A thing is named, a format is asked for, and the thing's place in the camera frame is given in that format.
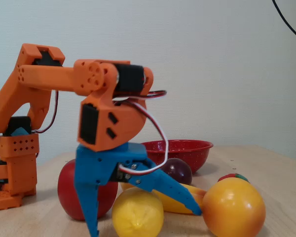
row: yellow lemon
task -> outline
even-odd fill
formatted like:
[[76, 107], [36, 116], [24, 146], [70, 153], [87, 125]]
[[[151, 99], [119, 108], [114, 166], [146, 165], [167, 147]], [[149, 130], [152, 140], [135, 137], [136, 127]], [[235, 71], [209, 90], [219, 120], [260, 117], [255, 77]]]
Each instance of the yellow lemon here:
[[113, 226], [119, 237], [156, 237], [163, 225], [159, 197], [139, 188], [130, 188], [116, 199]]

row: red and white wire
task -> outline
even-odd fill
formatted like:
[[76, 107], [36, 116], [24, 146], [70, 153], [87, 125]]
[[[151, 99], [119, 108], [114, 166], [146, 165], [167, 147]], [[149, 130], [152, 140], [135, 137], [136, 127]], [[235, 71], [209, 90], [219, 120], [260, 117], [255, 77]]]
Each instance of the red and white wire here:
[[163, 163], [161, 163], [161, 164], [159, 164], [159, 165], [157, 165], [157, 166], [155, 166], [153, 168], [150, 168], [150, 169], [133, 170], [133, 169], [130, 169], [130, 168], [127, 168], [127, 167], [123, 166], [122, 164], [119, 165], [119, 169], [121, 171], [125, 172], [125, 173], [133, 174], [133, 175], [150, 174], [150, 173], [154, 172], [155, 170], [160, 169], [167, 162], [167, 160], [168, 160], [168, 152], [169, 152], [169, 141], [168, 141], [168, 139], [166, 137], [165, 132], [161, 128], [160, 124], [158, 123], [158, 121], [142, 105], [140, 105], [137, 102], [134, 102], [132, 100], [124, 100], [124, 101], [121, 101], [121, 103], [126, 103], [126, 104], [129, 104], [129, 105], [135, 107], [138, 111], [140, 111], [142, 114], [144, 114], [153, 123], [153, 125], [157, 128], [159, 134], [161, 135], [162, 139], [165, 141], [165, 154], [164, 154]]

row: table surface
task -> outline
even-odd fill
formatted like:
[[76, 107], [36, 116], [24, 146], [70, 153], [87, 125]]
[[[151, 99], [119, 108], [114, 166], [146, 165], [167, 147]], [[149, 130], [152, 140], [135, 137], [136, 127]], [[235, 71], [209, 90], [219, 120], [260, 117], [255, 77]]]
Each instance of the table surface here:
[[[0, 237], [88, 237], [85, 222], [73, 221], [57, 197], [60, 170], [74, 153], [37, 169], [37, 195], [23, 206], [0, 211]], [[258, 146], [216, 146], [193, 185], [208, 190], [228, 173], [245, 175], [263, 196], [266, 221], [259, 237], [296, 237], [296, 160]], [[100, 237], [118, 237], [109, 212], [99, 222]], [[212, 237], [201, 216], [165, 213], [159, 237]]]

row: red apple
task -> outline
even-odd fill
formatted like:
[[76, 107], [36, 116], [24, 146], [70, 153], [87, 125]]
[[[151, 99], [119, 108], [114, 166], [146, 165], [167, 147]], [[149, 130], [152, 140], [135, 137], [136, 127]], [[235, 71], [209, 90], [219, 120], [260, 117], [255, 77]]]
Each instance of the red apple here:
[[[75, 159], [70, 160], [61, 170], [58, 178], [58, 198], [65, 212], [75, 220], [84, 220], [77, 193], [74, 189]], [[104, 216], [113, 206], [117, 195], [118, 183], [108, 182], [99, 186], [98, 219]]]

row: robotic arm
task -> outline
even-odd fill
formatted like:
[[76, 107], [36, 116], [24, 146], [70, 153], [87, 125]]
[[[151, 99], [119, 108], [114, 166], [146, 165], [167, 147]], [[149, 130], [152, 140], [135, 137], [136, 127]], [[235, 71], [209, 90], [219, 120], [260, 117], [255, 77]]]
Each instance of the robotic arm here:
[[[36, 130], [56, 90], [86, 97], [80, 106], [74, 185], [91, 236], [98, 236], [98, 186], [108, 181], [156, 189], [201, 214], [189, 191], [159, 170], [143, 145], [128, 143], [149, 117], [145, 98], [161, 95], [149, 92], [151, 70], [129, 61], [92, 59], [79, 59], [71, 68], [62, 66], [64, 60], [58, 48], [24, 44], [0, 91], [0, 209], [18, 207], [22, 197], [36, 193]], [[129, 99], [116, 102], [115, 97]], [[27, 116], [13, 117], [26, 103]]]
[[[69, 68], [62, 67], [64, 60], [58, 48], [22, 46], [14, 70], [0, 91], [0, 133], [5, 133], [10, 118], [26, 103], [30, 103], [31, 129], [39, 129], [49, 109], [51, 91], [57, 90], [86, 96], [78, 131], [78, 141], [86, 147], [109, 150], [136, 136], [146, 117], [130, 106], [116, 106], [112, 98], [125, 92], [147, 95], [153, 82], [151, 70], [129, 61], [91, 59], [77, 60]], [[137, 103], [146, 107], [143, 100]]]

